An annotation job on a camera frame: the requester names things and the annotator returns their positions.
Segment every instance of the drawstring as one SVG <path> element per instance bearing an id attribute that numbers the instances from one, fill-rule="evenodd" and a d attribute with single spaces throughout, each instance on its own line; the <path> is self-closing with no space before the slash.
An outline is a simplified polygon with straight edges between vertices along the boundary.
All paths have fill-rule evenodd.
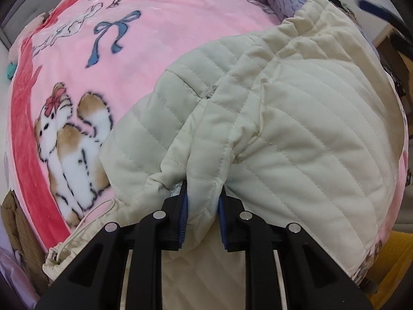
<path id="1" fill-rule="evenodd" d="M 54 248 L 51 248 L 51 250 L 53 251 L 53 254 L 51 255 L 50 260 L 55 264 L 55 265 L 59 265 L 61 263 L 61 259 L 60 259 L 60 255 L 63 252 L 63 250 L 66 248 L 66 246 L 68 245 L 68 243 L 77 235 L 79 235 L 82 231 L 84 231 L 86 229 L 86 227 L 82 227 L 83 224 L 85 223 L 86 219 L 88 218 L 88 216 L 90 216 L 90 214 L 92 212 L 94 212 L 96 209 L 98 209 L 99 207 L 101 207 L 103 204 L 106 204 L 108 202 L 112 202 L 111 206 L 109 209 L 105 210 L 103 213 L 99 214 L 97 217 L 95 217 L 93 220 L 90 221 L 90 223 L 92 223 L 93 221 L 95 221 L 97 218 L 100 218 L 101 216 L 103 216 L 104 214 L 108 213 L 110 210 L 112 210 L 115 206 L 115 199 L 111 198 L 109 200 L 105 200 L 104 202 L 100 203 L 99 205 L 97 205 L 96 207 L 94 207 L 92 210 L 90 210 L 84 217 L 83 219 L 80 221 L 79 225 L 76 227 L 76 229 L 74 230 L 74 232 L 69 235 L 69 237 L 63 242 L 61 248 L 56 251 Z"/>

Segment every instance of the teal object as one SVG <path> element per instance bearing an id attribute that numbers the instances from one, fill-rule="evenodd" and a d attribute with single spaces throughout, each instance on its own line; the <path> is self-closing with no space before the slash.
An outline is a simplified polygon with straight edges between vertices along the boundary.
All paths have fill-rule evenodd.
<path id="1" fill-rule="evenodd" d="M 10 63 L 7 67 L 7 78 L 9 80 L 13 79 L 14 74 L 16 73 L 17 65 L 14 63 Z"/>

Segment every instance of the quilted jacket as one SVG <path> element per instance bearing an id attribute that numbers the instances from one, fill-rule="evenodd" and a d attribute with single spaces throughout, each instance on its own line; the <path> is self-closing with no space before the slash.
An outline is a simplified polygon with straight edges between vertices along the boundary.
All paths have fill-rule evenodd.
<path id="1" fill-rule="evenodd" d="M 47 260 L 51 278 L 108 221 L 138 222 L 184 179 L 183 250 L 163 256 L 165 309 L 241 309 L 244 258 L 216 222 L 222 186 L 268 223 L 300 223 L 353 276 L 375 245 L 404 142 L 395 93 L 357 27 L 308 0 L 267 31 L 179 58 L 114 127 L 100 158 L 117 199 Z"/>

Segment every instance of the metal rivet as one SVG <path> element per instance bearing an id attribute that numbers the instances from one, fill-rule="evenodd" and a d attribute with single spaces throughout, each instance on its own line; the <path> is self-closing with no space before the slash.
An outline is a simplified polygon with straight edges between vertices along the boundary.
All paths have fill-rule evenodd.
<path id="1" fill-rule="evenodd" d="M 107 223 L 105 225 L 105 231 L 109 233 L 116 231 L 117 228 L 118 228 L 118 225 L 116 225 L 116 223 Z"/>
<path id="2" fill-rule="evenodd" d="M 291 223 L 290 225 L 288 225 L 288 229 L 292 233 L 299 233 L 301 231 L 301 226 L 297 223 Z"/>
<path id="3" fill-rule="evenodd" d="M 155 219 L 163 219 L 166 217 L 165 211 L 159 210 L 155 211 L 152 215 Z"/>
<path id="4" fill-rule="evenodd" d="M 240 213 L 240 218 L 242 220 L 249 220 L 249 219 L 252 218 L 252 213 L 248 212 L 248 211 L 243 211 L 243 212 Z"/>

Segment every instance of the blue bow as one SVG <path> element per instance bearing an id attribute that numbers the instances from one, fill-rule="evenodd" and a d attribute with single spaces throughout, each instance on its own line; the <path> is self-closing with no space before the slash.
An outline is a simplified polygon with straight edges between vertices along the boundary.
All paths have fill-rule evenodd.
<path id="1" fill-rule="evenodd" d="M 99 52 L 98 52 L 98 44 L 99 40 L 102 38 L 102 36 L 109 30 L 111 26 L 118 26 L 118 37 L 116 37 L 115 41 L 113 42 L 111 46 L 111 51 L 112 53 L 118 53 L 119 51 L 122 50 L 122 46 L 118 44 L 118 41 L 123 37 L 123 35 L 126 34 L 128 30 L 128 22 L 131 22 L 133 20 L 137 20 L 141 15 L 141 12 L 138 10 L 135 10 L 128 15 L 126 15 L 124 18 L 122 18 L 119 21 L 110 23 L 110 22 L 100 22 L 95 26 L 93 29 L 93 32 L 95 35 L 99 34 L 100 35 L 96 38 L 94 41 L 93 49 L 92 49 L 92 55 L 90 56 L 88 60 L 88 64 L 86 65 L 86 68 L 91 67 L 92 65 L 95 65 L 99 61 Z"/>

